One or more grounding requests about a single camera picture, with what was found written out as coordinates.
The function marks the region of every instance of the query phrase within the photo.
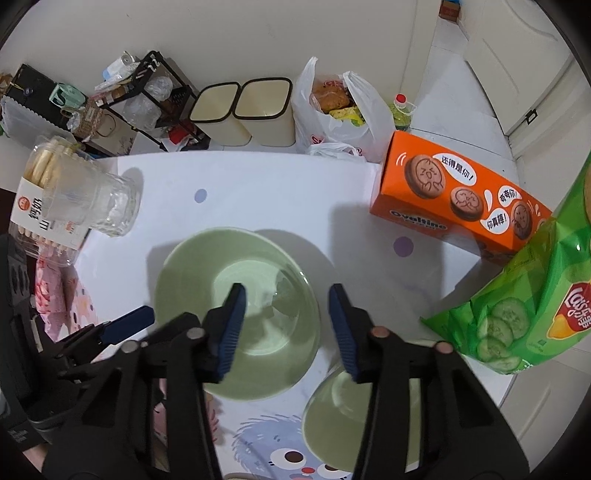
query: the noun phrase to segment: plastic bottle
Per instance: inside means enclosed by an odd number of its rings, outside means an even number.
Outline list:
[[[396,130],[402,130],[404,132],[408,130],[416,107],[412,103],[407,102],[406,96],[402,93],[399,93],[394,99],[394,103],[388,106],[394,117]]]

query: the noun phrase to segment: clear plastic container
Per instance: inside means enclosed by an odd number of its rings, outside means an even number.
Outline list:
[[[51,139],[38,137],[25,166],[23,178],[38,187],[44,188],[54,171],[57,155],[75,155],[81,160],[92,161],[84,152],[77,150],[76,144],[62,137],[55,136]],[[82,238],[88,232],[88,228],[77,228]],[[58,267],[73,265],[78,256],[76,249],[50,241],[40,235],[39,231],[34,232],[25,229],[13,221],[10,223],[8,233],[17,240],[27,255],[33,258],[45,258]]]
[[[20,247],[29,257],[45,258],[48,262],[58,267],[74,265],[78,258],[78,250],[67,248],[55,242],[47,243],[43,237],[39,237],[10,222],[8,233],[17,241]]]
[[[139,190],[131,179],[107,173],[76,155],[57,156],[43,190],[44,218],[122,236],[138,210]]]

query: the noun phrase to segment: ovaltine box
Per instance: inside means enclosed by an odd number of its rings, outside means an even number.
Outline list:
[[[397,131],[371,213],[505,264],[551,212],[517,185],[441,145]]]

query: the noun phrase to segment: storage container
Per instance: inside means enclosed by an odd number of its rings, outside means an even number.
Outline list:
[[[234,116],[261,145],[289,147],[296,142],[292,89],[284,77],[249,80],[242,86]]]
[[[250,142],[251,135],[232,115],[239,93],[240,84],[237,82],[218,83],[206,87],[197,96],[189,120],[220,145],[246,145]]]

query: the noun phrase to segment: green chip bag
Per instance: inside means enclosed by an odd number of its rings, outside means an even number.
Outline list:
[[[591,327],[591,155],[531,240],[469,302],[423,322],[502,374],[548,360]]]

